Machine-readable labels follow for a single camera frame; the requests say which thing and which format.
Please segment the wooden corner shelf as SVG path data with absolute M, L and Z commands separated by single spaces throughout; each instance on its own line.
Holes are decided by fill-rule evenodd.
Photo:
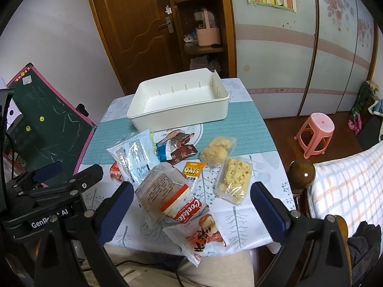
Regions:
M 223 78 L 237 75 L 232 0 L 170 0 L 184 70 L 197 57 Z

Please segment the brown bread cookies package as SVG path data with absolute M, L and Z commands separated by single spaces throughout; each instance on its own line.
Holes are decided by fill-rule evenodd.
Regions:
M 188 180 L 169 163 L 153 167 L 135 194 L 149 226 L 159 223 L 165 217 L 185 224 L 205 207 L 193 195 Z

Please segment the white plastic storage bin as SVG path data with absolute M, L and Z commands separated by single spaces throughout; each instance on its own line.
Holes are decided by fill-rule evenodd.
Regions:
M 127 111 L 142 132 L 190 126 L 226 118 L 229 93 L 216 71 L 195 69 L 142 82 Z

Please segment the clear bag yellow puffed snack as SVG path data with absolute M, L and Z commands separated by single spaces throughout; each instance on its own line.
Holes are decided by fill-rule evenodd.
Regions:
M 249 159 L 228 157 L 221 167 L 215 184 L 215 194 L 233 205 L 240 205 L 249 190 L 253 166 Z

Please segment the clear white printed snack bag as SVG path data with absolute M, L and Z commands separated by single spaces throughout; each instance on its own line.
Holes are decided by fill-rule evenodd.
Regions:
M 152 168 L 160 164 L 149 129 L 117 142 L 107 151 L 117 163 L 123 179 L 132 183 L 135 189 Z

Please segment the dark clothing bundle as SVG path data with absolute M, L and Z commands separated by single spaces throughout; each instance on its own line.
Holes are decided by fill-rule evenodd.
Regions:
M 359 224 L 348 238 L 352 286 L 382 286 L 382 230 L 380 225 Z

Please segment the orange oats packet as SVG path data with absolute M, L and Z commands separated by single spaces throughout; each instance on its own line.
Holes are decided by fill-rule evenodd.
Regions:
M 206 163 L 189 161 L 182 171 L 183 176 L 188 180 L 189 188 L 193 188 L 202 174 Z

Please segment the pile of toys and clothes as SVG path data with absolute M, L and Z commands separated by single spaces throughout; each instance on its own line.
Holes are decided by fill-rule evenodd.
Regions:
M 382 141 L 382 99 L 377 97 L 378 91 L 376 83 L 365 81 L 350 112 L 349 128 L 364 150 Z

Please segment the pink plastic stool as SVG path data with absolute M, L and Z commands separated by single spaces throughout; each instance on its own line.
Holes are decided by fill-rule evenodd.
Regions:
M 301 126 L 294 139 L 303 149 L 303 158 L 324 154 L 335 131 L 332 119 L 324 113 L 312 113 Z M 311 139 L 303 141 L 303 133 L 308 132 Z

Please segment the brown wooden door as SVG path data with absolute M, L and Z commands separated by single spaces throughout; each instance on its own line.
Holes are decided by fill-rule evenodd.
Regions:
M 89 0 L 102 44 L 123 92 L 183 69 L 169 0 Z

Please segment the clear bag round rice cakes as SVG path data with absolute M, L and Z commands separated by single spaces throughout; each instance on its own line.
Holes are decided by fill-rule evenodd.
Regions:
M 214 138 L 208 146 L 200 152 L 199 159 L 209 166 L 220 166 L 232 153 L 236 146 L 233 137 L 219 136 Z

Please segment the round white decorated plate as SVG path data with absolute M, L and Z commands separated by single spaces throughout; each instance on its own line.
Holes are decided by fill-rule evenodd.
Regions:
M 183 126 L 180 128 L 172 128 L 168 130 L 154 132 L 153 141 L 155 143 L 159 143 L 161 142 L 161 140 L 167 138 L 168 135 L 173 135 L 176 132 L 182 132 L 182 133 L 192 134 L 192 136 L 190 137 L 190 140 L 188 141 L 188 144 L 196 145 L 203 136 L 203 128 L 204 128 L 204 124 L 194 124 L 191 126 Z

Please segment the round wooden bedpost knob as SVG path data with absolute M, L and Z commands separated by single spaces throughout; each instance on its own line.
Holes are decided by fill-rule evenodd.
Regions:
M 287 178 L 294 195 L 301 194 L 307 186 L 315 180 L 314 164 L 308 159 L 298 159 L 293 161 L 287 171 Z

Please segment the dark brown snack packet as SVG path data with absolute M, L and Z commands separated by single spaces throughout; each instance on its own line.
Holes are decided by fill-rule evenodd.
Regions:
M 187 159 L 188 157 L 195 156 L 196 154 L 197 149 L 195 146 L 192 144 L 185 144 L 171 153 L 171 159 L 168 161 L 168 163 L 171 165 L 176 165 L 177 163 Z

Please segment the blue snowflake snack packet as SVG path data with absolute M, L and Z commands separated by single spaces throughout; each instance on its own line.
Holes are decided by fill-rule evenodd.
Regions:
M 171 140 L 157 143 L 157 158 L 160 162 L 172 160 L 171 154 L 176 151 L 177 146 Z

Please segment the white red snack packet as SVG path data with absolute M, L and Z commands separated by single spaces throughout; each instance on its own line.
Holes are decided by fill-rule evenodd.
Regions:
M 163 232 L 179 246 L 182 254 L 195 267 L 200 265 L 209 249 L 215 246 L 226 248 L 229 245 L 208 207 L 185 224 L 165 227 Z

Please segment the checkered plaid blanket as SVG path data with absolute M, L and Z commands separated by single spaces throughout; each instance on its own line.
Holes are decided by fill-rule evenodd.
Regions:
M 307 188 L 312 218 L 341 216 L 350 235 L 366 221 L 382 225 L 382 143 L 343 159 L 316 163 Z

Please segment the small red snack packet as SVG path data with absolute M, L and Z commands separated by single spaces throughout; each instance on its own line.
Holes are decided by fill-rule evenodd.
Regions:
M 111 179 L 114 179 L 118 182 L 123 182 L 123 176 L 116 161 L 110 167 L 109 174 Z

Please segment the pink handled basket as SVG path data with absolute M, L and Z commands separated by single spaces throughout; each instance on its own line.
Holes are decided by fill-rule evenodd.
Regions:
M 195 20 L 201 21 L 202 25 L 196 28 L 197 43 L 200 47 L 209 47 L 211 45 L 220 45 L 220 28 L 217 26 L 216 17 L 206 8 L 195 13 Z

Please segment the sliding wardrobe floral doors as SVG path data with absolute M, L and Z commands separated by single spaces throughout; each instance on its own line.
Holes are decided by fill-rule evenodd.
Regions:
M 265 119 L 349 111 L 367 79 L 374 20 L 361 0 L 232 0 L 237 74 Z

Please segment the green chalkboard pink frame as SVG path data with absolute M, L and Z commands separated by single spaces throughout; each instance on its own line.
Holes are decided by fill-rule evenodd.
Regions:
M 32 171 L 61 162 L 62 172 L 45 182 L 57 185 L 72 177 L 97 124 L 70 104 L 31 63 L 7 84 L 23 117 L 5 141 L 5 155 L 15 171 Z

